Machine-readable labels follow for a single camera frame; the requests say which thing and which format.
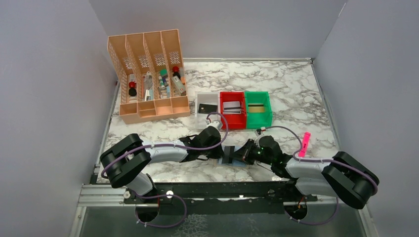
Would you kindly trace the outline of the black chip card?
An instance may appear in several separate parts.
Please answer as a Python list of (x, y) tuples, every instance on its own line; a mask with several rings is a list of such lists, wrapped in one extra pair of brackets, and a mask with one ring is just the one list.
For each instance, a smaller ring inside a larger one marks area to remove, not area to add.
[(213, 104), (202, 104), (198, 105), (198, 114), (210, 114), (212, 112), (217, 112), (218, 106)]

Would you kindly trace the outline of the white credit card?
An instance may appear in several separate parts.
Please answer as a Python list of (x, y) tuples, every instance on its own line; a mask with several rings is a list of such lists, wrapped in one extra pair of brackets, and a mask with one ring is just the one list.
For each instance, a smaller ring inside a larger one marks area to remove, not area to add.
[(227, 101), (223, 102), (222, 112), (224, 114), (241, 114), (242, 104), (240, 101)]

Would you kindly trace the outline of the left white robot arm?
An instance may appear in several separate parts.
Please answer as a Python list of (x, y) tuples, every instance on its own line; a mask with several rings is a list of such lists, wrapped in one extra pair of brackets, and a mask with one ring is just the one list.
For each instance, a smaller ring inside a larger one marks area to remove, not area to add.
[(100, 156), (103, 170), (100, 176), (110, 181), (112, 188), (126, 187), (137, 196), (150, 196), (155, 190), (152, 178), (143, 169), (152, 163), (190, 162), (199, 156), (219, 158), (222, 142), (219, 129), (207, 126), (199, 134), (181, 137), (172, 142), (149, 142), (138, 134), (130, 134)]

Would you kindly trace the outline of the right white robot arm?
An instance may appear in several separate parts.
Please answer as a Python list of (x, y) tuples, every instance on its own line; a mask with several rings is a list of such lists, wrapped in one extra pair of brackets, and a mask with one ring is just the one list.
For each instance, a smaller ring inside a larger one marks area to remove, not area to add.
[(379, 184), (373, 173), (346, 152), (337, 152), (331, 160), (295, 159), (272, 136), (249, 139), (231, 158), (249, 165), (256, 161), (267, 164), (301, 195), (336, 197), (355, 209), (364, 208)]

